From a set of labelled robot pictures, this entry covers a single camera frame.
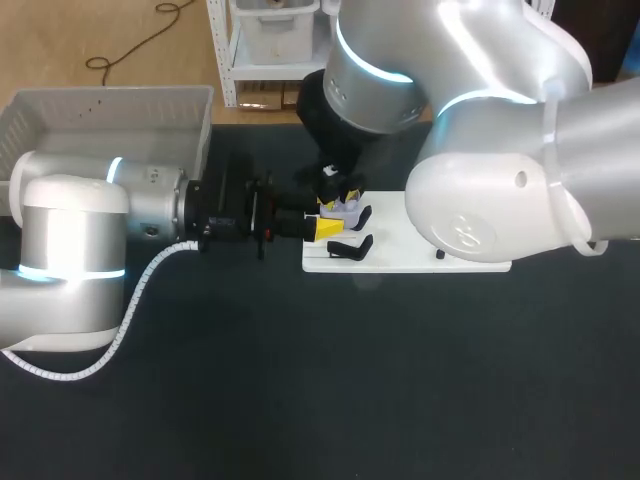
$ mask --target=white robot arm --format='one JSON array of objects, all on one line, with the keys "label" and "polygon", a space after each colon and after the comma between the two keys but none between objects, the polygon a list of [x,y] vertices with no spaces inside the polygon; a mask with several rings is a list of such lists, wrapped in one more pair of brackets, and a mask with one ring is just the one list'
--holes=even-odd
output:
[{"label": "white robot arm", "polygon": [[640,80],[591,91],[584,50],[523,0],[350,0],[337,38],[324,96],[351,128],[432,105],[406,208],[436,247],[503,262],[640,235]]}]

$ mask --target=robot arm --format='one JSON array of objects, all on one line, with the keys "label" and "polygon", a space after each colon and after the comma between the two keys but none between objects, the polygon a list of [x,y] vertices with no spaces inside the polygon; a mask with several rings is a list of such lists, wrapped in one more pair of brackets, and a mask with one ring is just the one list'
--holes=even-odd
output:
[{"label": "robot arm", "polygon": [[124,190],[105,181],[29,184],[20,268],[0,271],[0,350],[82,351],[114,339],[128,212]]},{"label": "robot arm", "polygon": [[337,117],[378,134],[415,122],[428,99],[409,218],[453,256],[503,262],[640,234],[640,81],[591,83],[580,45],[523,0],[351,0],[324,93]]}]

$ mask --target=white storage box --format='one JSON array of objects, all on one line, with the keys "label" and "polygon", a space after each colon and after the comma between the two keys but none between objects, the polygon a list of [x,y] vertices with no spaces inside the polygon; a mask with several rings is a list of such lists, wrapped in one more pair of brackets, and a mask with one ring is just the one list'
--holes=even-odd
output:
[{"label": "white storage box", "polygon": [[341,0],[322,0],[322,10],[329,15],[333,38],[336,38],[336,23],[338,22],[338,13],[340,13],[340,2]]},{"label": "white storage box", "polygon": [[314,13],[320,0],[231,0],[251,61],[304,63],[313,56]]},{"label": "white storage box", "polygon": [[0,114],[0,215],[23,153],[123,156],[184,168],[199,179],[207,163],[213,88],[81,87],[26,89]]}]

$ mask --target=black mat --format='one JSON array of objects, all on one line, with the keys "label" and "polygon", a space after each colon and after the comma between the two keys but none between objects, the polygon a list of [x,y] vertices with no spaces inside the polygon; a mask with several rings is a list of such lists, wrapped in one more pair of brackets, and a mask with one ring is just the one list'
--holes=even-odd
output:
[{"label": "black mat", "polygon": [[[402,187],[423,134],[387,144],[373,189]],[[210,161],[232,150],[281,180],[315,158],[299,127],[215,129]],[[154,253],[130,250],[129,290]],[[312,275],[300,255],[173,258],[79,384],[0,361],[0,478],[639,478],[640,244],[474,276]]]}]

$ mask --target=white platform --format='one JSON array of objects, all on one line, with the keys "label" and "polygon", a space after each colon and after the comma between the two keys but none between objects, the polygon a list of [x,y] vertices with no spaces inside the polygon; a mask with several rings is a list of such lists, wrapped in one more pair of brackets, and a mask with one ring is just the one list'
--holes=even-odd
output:
[{"label": "white platform", "polygon": [[[508,272],[511,263],[475,263],[446,255],[436,258],[437,249],[415,229],[404,207],[404,192],[367,192],[364,205],[373,214],[361,232],[347,231],[328,240],[304,243],[302,268],[318,273],[483,273]],[[373,234],[373,247],[361,262],[330,258],[327,241],[354,247]]]}]

